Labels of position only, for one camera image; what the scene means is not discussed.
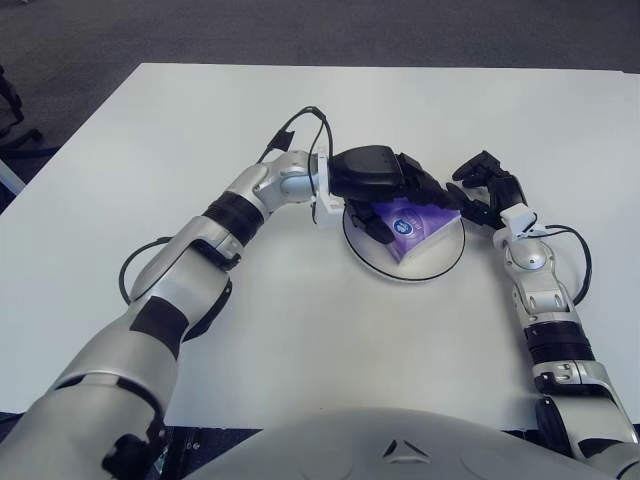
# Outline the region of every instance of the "purple package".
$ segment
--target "purple package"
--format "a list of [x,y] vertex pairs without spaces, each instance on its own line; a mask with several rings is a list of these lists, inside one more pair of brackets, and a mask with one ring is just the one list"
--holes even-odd
[[408,254],[415,247],[460,218],[457,210],[446,210],[435,205],[415,205],[406,198],[397,198],[390,203],[374,203],[373,209],[396,238],[387,248],[398,263],[407,256],[413,256]]

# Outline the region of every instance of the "black cable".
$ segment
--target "black cable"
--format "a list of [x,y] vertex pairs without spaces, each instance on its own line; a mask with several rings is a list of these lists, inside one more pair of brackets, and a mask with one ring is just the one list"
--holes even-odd
[[585,264],[586,264],[586,268],[585,268],[585,272],[584,272],[584,278],[582,280],[582,286],[580,287],[580,290],[578,290],[578,293],[576,294],[575,298],[573,299],[573,304],[574,305],[578,305],[587,296],[587,293],[589,292],[589,287],[591,285],[591,275],[593,273],[593,263],[592,263],[592,260],[591,260],[591,250],[589,250],[589,245],[587,244],[587,241],[582,237],[582,235],[580,235],[580,233],[577,230],[575,230],[575,229],[573,229],[571,227],[568,227],[566,225],[559,225],[559,224],[546,225],[545,228],[558,228],[558,229],[560,229],[560,231],[552,232],[552,233],[546,233],[544,235],[534,235],[531,238],[553,237],[554,235],[560,235],[561,233],[571,233],[571,234],[575,235],[575,237],[580,242],[580,245],[582,246],[582,251],[584,252],[584,261],[585,261]]
[[[318,129],[318,133],[316,133],[316,136],[313,139],[313,142],[311,143],[311,147],[309,148],[309,155],[307,155],[307,175],[309,176],[309,185],[311,186],[311,196],[312,197],[316,196],[316,187],[313,185],[313,177],[311,175],[311,157],[312,157],[313,149],[316,146],[316,142],[318,141],[318,138],[320,138],[320,135],[322,134],[322,130],[324,130],[324,122],[322,122],[320,124],[320,128]],[[311,219],[313,220],[313,223],[317,223],[316,222],[316,202],[315,201],[311,204]]]
[[0,425],[4,423],[10,423],[13,421],[18,421],[20,418],[22,418],[23,415],[24,413],[11,413],[4,417],[0,417]]
[[322,111],[318,107],[308,106],[308,107],[304,107],[303,109],[301,109],[298,113],[296,113],[289,120],[287,120],[284,123],[284,125],[282,125],[282,127],[280,127],[280,129],[276,132],[274,137],[271,139],[271,141],[267,145],[267,148],[265,148],[264,152],[262,152],[262,155],[260,155],[260,158],[258,159],[258,161],[256,163],[262,163],[262,161],[269,154],[269,152],[271,152],[271,150],[276,148],[275,145],[274,145],[275,140],[280,135],[284,134],[287,131],[287,128],[289,128],[289,125],[291,125],[297,118],[301,117],[302,115],[306,115],[306,114],[314,115],[326,127],[326,129],[327,129],[327,137],[329,139],[329,158],[331,158],[333,156],[333,136],[331,135],[331,127],[329,126],[329,122],[327,122],[327,117],[325,116],[324,113],[322,113]]
[[122,298],[124,299],[127,305],[131,303],[131,299],[129,298],[127,287],[124,284],[124,275],[125,273],[127,273],[127,268],[129,267],[129,264],[133,261],[134,258],[136,258],[145,250],[148,250],[152,247],[156,247],[158,245],[164,245],[165,243],[169,243],[169,240],[171,240],[171,238],[173,237],[160,237],[151,243],[147,243],[146,245],[143,245],[142,247],[135,250],[131,255],[129,255],[127,259],[124,261],[124,263],[122,264],[122,267],[120,267],[120,273],[118,274],[118,288],[120,289],[120,295],[122,295]]

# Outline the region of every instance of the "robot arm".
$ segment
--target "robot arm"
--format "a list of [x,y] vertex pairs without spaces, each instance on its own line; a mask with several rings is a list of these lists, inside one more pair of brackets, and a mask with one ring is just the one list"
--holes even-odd
[[3,442],[0,477],[144,477],[164,447],[180,344],[224,307],[227,271],[271,213],[311,197],[307,160],[292,151],[247,168],[171,239],[139,274],[124,315],[78,353]]
[[[544,395],[536,417],[547,447],[615,478],[636,478],[638,435],[605,367],[595,360],[574,300],[555,275],[553,250],[540,239],[551,232],[526,205],[518,180],[489,153],[474,157],[453,178],[489,190],[487,205],[447,185],[463,203],[464,217],[497,229],[494,246],[503,252],[535,386]],[[586,293],[584,287],[576,301]]]

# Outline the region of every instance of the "floor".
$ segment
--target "floor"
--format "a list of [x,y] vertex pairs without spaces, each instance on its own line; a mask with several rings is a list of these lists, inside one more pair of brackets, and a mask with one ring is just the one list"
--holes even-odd
[[640,72],[640,1],[0,0],[0,63],[50,143],[140,62]]

